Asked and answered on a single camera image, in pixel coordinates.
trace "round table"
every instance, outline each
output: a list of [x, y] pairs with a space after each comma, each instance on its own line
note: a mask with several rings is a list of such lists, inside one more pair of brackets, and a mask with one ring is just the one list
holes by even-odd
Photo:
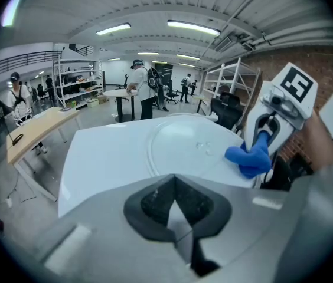
[[[124, 121], [132, 121], [135, 119], [135, 113], [133, 108], [133, 97], [136, 96], [136, 93], [137, 91], [134, 89], [131, 90], [131, 93], [128, 93], [126, 89], [114, 89], [114, 90], [105, 91], [103, 93], [103, 95], [107, 97], [116, 97], [118, 116], [115, 118], [115, 120], [118, 123], [123, 123]], [[131, 115], [123, 114], [122, 97], [131, 97]]]

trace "cap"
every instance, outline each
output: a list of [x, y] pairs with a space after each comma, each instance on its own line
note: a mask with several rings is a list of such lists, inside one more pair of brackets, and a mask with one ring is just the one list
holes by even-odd
[[14, 73], [12, 73], [11, 74], [11, 81], [12, 81], [12, 83], [13, 82], [17, 82], [19, 80], [19, 74], [18, 74], [18, 72], [14, 72]]
[[143, 60], [136, 59], [132, 62], [131, 69], [134, 68], [135, 65], [144, 65]]

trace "railing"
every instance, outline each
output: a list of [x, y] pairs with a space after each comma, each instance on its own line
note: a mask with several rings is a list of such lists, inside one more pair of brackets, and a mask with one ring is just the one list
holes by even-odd
[[15, 57], [0, 60], [0, 73], [13, 70], [14, 68], [27, 66], [30, 64], [57, 60], [61, 55], [59, 50], [32, 52], [29, 54], [20, 54]]
[[77, 52], [86, 57], [87, 55], [92, 54], [93, 50], [94, 50], [93, 46], [85, 46], [77, 50]]

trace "cardboard box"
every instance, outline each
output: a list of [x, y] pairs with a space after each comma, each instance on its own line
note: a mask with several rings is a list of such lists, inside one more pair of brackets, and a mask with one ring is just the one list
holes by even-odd
[[98, 98], [99, 104], [103, 104], [103, 103], [106, 103], [108, 101], [106, 96], [99, 96], [97, 98]]
[[87, 101], [88, 107], [93, 108], [99, 105], [99, 102], [96, 98], [93, 98], [92, 100]]

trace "white table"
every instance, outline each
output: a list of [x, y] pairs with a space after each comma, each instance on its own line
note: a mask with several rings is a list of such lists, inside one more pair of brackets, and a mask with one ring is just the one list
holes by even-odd
[[[138, 92], [134, 89], [131, 90], [131, 93], [128, 93], [126, 89], [114, 89], [114, 90], [105, 91], [103, 93], [103, 95], [107, 97], [116, 97], [118, 116], [115, 118], [115, 120], [118, 123], [122, 123], [124, 121], [132, 121], [135, 119], [133, 97], [136, 96], [137, 93]], [[123, 114], [122, 97], [131, 97], [131, 115]]]
[[58, 215], [102, 191], [167, 173], [253, 187], [254, 180], [224, 158], [229, 146], [242, 142], [230, 130], [190, 115], [79, 130], [63, 168]]

